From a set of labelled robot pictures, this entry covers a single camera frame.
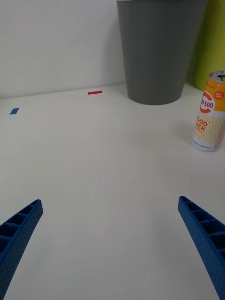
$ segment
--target beverage can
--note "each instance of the beverage can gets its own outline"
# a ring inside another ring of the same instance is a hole
[[[193,135],[202,151],[215,151],[225,135],[225,70],[210,73],[200,104]]]

